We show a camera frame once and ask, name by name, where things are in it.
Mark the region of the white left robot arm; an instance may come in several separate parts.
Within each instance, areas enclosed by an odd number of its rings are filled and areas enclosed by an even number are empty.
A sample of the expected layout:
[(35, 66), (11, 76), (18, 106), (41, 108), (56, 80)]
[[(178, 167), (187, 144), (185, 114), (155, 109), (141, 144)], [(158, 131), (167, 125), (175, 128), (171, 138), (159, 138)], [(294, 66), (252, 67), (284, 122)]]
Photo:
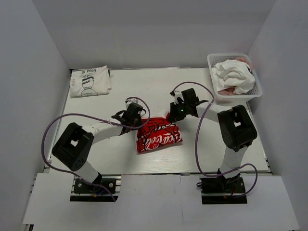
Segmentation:
[(52, 154), (71, 172), (85, 180), (85, 186), (91, 192), (97, 192), (102, 186), (102, 175), (87, 161), (92, 145), (121, 136), (141, 125), (140, 118), (131, 122), (122, 120), (119, 124), (113, 118), (107, 123), (99, 122), (87, 126), (73, 122), (66, 127), (52, 148)]

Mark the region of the white t-shirt with red-black print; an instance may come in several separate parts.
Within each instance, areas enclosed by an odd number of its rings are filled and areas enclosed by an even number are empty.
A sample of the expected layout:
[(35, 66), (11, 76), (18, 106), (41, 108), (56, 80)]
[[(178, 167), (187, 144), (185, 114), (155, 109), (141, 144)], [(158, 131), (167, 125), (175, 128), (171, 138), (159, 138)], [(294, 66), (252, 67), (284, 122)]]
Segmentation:
[(179, 127), (174, 122), (169, 122), (169, 112), (158, 114), (150, 118), (149, 122), (143, 119), (144, 127), (137, 131), (137, 154), (168, 148), (175, 144), (181, 144), (183, 138)]

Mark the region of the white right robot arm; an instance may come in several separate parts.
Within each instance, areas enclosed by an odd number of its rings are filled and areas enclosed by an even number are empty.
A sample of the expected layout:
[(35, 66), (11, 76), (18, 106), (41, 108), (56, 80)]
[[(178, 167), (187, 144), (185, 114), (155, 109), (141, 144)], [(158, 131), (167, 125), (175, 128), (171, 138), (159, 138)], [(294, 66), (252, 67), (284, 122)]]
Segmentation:
[[(217, 105), (206, 100), (197, 103), (170, 103), (167, 120), (178, 122), (187, 115), (199, 118), (195, 136), (195, 160), (199, 172), (212, 178), (218, 178), (218, 188), (223, 192), (230, 191), (235, 186), (234, 179), (240, 176), (240, 169), (248, 166), (241, 165), (243, 156), (252, 142), (257, 138), (257, 130), (243, 105), (234, 107)], [(208, 175), (202, 171), (198, 159), (198, 139), (203, 119), (219, 124), (220, 133), (225, 144), (222, 164), (216, 175)]]

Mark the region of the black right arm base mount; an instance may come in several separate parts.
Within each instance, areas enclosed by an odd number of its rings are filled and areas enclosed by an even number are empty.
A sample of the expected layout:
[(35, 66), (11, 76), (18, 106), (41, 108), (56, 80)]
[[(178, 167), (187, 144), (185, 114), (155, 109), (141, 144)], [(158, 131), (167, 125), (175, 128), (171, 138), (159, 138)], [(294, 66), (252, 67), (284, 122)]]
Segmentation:
[(247, 204), (244, 179), (237, 170), (222, 174), (222, 171), (218, 169), (216, 177), (200, 178), (196, 187), (201, 190), (204, 205)]

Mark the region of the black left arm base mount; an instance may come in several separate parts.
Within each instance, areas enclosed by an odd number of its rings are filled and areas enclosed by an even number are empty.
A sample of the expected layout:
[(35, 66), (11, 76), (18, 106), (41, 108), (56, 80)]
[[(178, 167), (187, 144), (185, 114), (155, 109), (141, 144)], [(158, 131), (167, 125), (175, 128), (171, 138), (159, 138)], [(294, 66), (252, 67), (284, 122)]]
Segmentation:
[(92, 186), (74, 177), (70, 202), (115, 202), (121, 187), (121, 176), (102, 175), (100, 185)]

